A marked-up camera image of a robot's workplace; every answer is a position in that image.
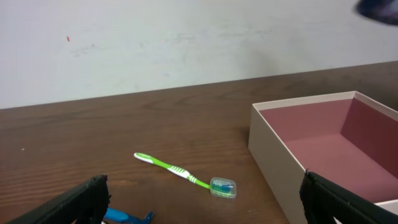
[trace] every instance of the green and white toothbrush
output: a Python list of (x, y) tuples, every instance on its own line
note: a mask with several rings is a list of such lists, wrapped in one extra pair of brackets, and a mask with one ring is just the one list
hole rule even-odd
[(179, 175), (184, 179), (188, 179), (190, 182), (202, 186), (206, 189), (209, 189), (211, 194), (218, 197), (224, 198), (235, 198), (236, 196), (236, 184), (233, 180), (228, 180), (224, 178), (214, 177), (212, 178), (210, 185), (203, 183), (202, 181), (198, 180), (196, 177), (192, 176), (188, 171), (181, 167), (173, 166), (167, 163), (164, 163), (150, 155), (136, 152), (134, 153), (134, 157), (142, 160), (144, 162), (148, 162), (150, 164), (155, 164), (157, 166), (163, 167), (168, 171), (172, 172), (173, 174)]

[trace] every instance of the cardboard box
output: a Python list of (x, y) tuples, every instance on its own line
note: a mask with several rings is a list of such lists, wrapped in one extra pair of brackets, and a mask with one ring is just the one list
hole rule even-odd
[(361, 93), (255, 103), (249, 149), (291, 224), (306, 169), (398, 214), (398, 112)]

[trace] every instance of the white backdrop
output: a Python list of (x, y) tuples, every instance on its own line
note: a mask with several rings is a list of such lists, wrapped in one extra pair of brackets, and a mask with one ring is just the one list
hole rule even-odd
[(0, 108), (398, 60), (355, 4), (1, 1)]

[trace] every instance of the blue object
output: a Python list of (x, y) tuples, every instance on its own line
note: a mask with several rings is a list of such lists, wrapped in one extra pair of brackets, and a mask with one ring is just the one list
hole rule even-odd
[(119, 210), (108, 208), (105, 214), (105, 218), (119, 223), (130, 223), (130, 224), (148, 224), (152, 220), (154, 213), (150, 211), (143, 220), (129, 215)]

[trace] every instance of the white box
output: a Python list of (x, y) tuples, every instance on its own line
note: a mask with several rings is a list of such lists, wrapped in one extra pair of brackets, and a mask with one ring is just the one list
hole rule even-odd
[(291, 224), (305, 169), (398, 214), (398, 112), (361, 93), (253, 104), (249, 150)]

